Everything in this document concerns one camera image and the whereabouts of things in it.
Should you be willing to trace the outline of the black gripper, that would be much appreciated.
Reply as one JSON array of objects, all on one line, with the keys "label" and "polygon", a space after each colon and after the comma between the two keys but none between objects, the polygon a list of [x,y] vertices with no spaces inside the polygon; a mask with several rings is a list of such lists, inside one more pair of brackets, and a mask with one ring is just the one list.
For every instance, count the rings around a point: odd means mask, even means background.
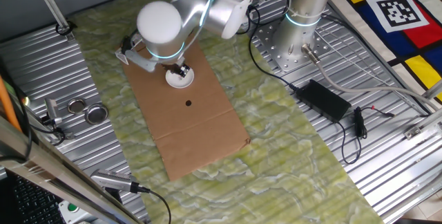
[{"label": "black gripper", "polygon": [[174,64],[172,66],[172,73],[179,75],[182,78],[186,77],[186,75],[189,73],[190,70],[191,67],[186,64],[182,65]]}]

